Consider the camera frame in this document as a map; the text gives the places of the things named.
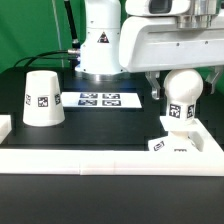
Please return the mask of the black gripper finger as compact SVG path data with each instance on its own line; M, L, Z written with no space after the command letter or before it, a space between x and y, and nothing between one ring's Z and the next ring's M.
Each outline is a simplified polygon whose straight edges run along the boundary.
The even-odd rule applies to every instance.
M209 68L210 73L205 79L205 92L213 94L215 92L216 84L221 76L224 74L224 66L213 66Z
M158 78L160 77L159 71L149 71L145 73L145 77L151 85L151 95L155 100L159 100L161 98L161 86L158 82Z

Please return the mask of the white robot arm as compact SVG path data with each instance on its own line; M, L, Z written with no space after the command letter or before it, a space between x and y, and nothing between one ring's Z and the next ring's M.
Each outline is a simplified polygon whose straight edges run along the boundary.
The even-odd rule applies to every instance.
M143 72L159 99L164 70L210 67L211 90L224 74L224 0L84 0L86 39L76 72L111 80Z

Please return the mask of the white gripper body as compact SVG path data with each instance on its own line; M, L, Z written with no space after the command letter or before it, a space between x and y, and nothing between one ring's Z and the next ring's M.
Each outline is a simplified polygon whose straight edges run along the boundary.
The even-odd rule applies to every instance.
M224 0L127 0L119 61L130 72L224 65Z

